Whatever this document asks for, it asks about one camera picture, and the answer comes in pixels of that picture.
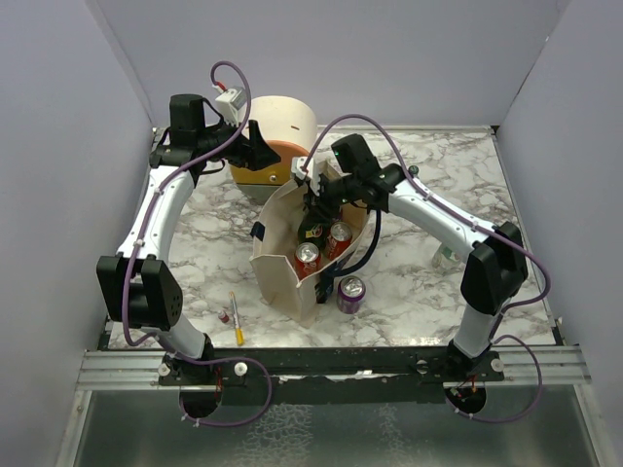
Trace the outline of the cream canvas tote bag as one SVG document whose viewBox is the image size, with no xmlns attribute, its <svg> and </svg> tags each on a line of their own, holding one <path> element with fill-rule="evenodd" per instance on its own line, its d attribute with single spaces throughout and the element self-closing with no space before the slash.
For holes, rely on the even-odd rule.
<svg viewBox="0 0 623 467">
<path fill-rule="evenodd" d="M 253 253 L 250 258 L 264 301 L 306 328 L 313 323 L 321 306 L 331 296 L 331 286 L 335 281 L 326 274 L 354 264 L 369 222 L 363 203 L 357 207 L 350 204 L 343 206 L 342 220 L 351 228 L 351 245 L 333 262 L 322 258 L 319 271 L 300 278 L 295 269 L 294 255 L 307 191 L 307 186 L 299 186 L 290 180 L 268 198 L 251 230 Z"/>
</svg>

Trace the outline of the red cola can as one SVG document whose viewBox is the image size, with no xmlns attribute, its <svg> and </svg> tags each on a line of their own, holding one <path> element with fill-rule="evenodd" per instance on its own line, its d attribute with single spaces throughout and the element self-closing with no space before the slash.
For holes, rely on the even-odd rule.
<svg viewBox="0 0 623 467">
<path fill-rule="evenodd" d="M 318 247 L 311 242 L 298 245 L 294 255 L 294 267 L 300 280 L 320 270 L 321 254 Z"/>
<path fill-rule="evenodd" d="M 350 246 L 352 241 L 352 232 L 350 226 L 339 221 L 331 226 L 326 241 L 326 257 L 329 261 L 336 260 Z"/>
</svg>

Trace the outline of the green glass bottle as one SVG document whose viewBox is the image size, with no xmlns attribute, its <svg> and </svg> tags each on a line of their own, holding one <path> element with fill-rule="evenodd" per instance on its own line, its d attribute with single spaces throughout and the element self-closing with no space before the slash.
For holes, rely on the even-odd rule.
<svg viewBox="0 0 623 467">
<path fill-rule="evenodd" d="M 320 251 L 326 247 L 326 239 L 333 220 L 316 206 L 306 208 L 297 231 L 298 243 L 312 243 Z"/>
</svg>

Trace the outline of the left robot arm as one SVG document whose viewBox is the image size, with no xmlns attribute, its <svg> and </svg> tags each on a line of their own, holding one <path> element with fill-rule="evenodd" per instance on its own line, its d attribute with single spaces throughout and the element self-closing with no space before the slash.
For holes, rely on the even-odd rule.
<svg viewBox="0 0 623 467">
<path fill-rule="evenodd" d="M 213 102 L 198 94 L 169 101 L 169 126 L 149 157 L 145 196 L 126 239 L 112 256 L 102 256 L 96 275 L 109 318 L 143 332 L 182 359 L 181 372 L 201 384 L 214 375 L 209 337 L 183 314 L 183 293 L 168 267 L 181 211 L 207 174 L 210 162 L 253 171 L 280 161 L 250 119 L 242 88 L 222 91 Z"/>
</svg>

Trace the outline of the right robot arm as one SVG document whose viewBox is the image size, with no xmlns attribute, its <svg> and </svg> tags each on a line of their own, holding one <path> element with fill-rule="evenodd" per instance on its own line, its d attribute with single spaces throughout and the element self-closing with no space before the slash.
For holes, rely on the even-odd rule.
<svg viewBox="0 0 623 467">
<path fill-rule="evenodd" d="M 343 172 L 334 180 L 304 158 L 291 163 L 293 179 L 308 187 L 306 221 L 330 220 L 342 206 L 362 202 L 411 222 L 449 247 L 465 265 L 460 292 L 466 306 L 449 343 L 447 368 L 456 379 L 471 379 L 482 369 L 503 307 L 528 277 L 519 228 L 468 214 L 435 196 L 398 163 L 380 165 L 359 134 L 339 139 L 332 151 Z"/>
</svg>

